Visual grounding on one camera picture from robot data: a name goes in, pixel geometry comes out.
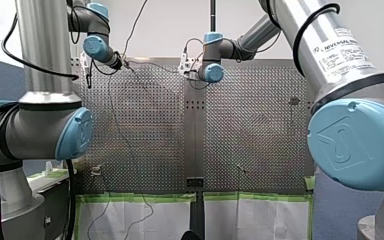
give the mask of white plastic sheet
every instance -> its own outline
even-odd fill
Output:
[[[180,240],[189,230],[190,203],[150,203],[154,215],[131,228],[128,240]],[[88,228],[105,202],[83,203],[77,239],[89,239]],[[240,199],[205,202],[207,240],[307,240],[309,202]],[[150,213],[145,203],[111,202],[90,228],[91,240],[123,240],[132,222]]]

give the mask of metal backdrop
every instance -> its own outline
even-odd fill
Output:
[[[147,62],[176,71],[179,59]],[[95,130],[81,192],[185,192],[190,177],[204,177],[204,191],[305,192],[313,174],[305,80],[291,60],[223,65],[225,79],[200,91],[148,64],[112,77],[94,71],[92,89],[83,77]],[[92,177],[99,165],[102,176]]]

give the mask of robotic arm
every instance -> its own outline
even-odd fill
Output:
[[[324,0],[260,3],[268,14],[244,36],[234,41],[221,33],[206,34],[202,62],[188,69],[183,61],[181,73],[219,82],[221,59],[251,60],[259,47],[283,31],[296,68],[316,96],[308,127],[313,159],[345,186],[384,191],[384,73],[338,20],[340,6]]]
[[[18,103],[0,101],[0,239],[42,240],[44,200],[32,196],[22,162],[80,157],[92,135],[92,114],[82,107],[69,74],[69,31],[88,33],[83,47],[92,59],[114,69],[121,68],[121,59],[109,46],[103,5],[67,11],[65,0],[17,0],[16,6],[23,58],[36,68],[24,68],[27,92]]]

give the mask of green tape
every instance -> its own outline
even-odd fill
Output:
[[[314,217],[314,198],[311,196],[309,198],[309,204],[308,206],[308,229],[307,229],[307,236],[308,240],[313,240],[313,217]]]
[[[248,200],[265,200],[277,202],[309,202],[312,195],[280,195],[280,194],[263,194],[263,193],[248,193],[240,192],[239,199]],[[204,201],[233,201],[238,200],[238,193],[204,193]]]
[[[304,179],[305,179],[305,185],[307,186],[307,190],[308,191],[314,190],[314,186],[316,184],[316,176],[304,177]]]
[[[74,239],[79,240],[79,224],[80,224],[80,206],[82,205],[82,202],[80,201],[80,197],[76,198],[76,222],[74,225]]]
[[[28,176],[27,178],[37,178],[40,176],[42,176],[42,173],[36,173],[36,174],[31,175],[31,176]]]
[[[62,176],[68,175],[68,171],[58,170],[49,172],[48,175],[46,175],[46,178],[60,178]]]
[[[195,201],[195,195],[191,194],[167,194],[167,195],[148,195],[134,194],[134,193],[111,193],[111,202],[130,202],[130,203],[143,203],[145,198],[148,203],[181,203]],[[106,203],[108,202],[108,195],[102,194],[88,194],[79,195],[78,201],[80,203]]]

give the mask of pegboard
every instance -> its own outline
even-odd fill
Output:
[[[208,89],[206,191],[305,191],[307,87],[291,62],[259,60],[229,66]]]
[[[179,63],[149,61],[170,71]],[[200,109],[204,134],[196,141],[204,147],[196,163],[204,173],[204,190],[304,192],[303,177],[313,169],[306,156],[305,80],[290,60],[223,65],[225,79],[204,90],[205,110]],[[136,74],[123,69],[108,77],[94,71],[92,89],[81,80],[84,105],[95,116],[92,144],[79,173],[81,192],[185,192],[186,166],[191,166],[185,163],[190,89],[183,77],[160,67],[132,67]],[[299,99],[298,105],[289,104],[291,97]],[[90,168],[98,165],[103,175],[92,177]]]

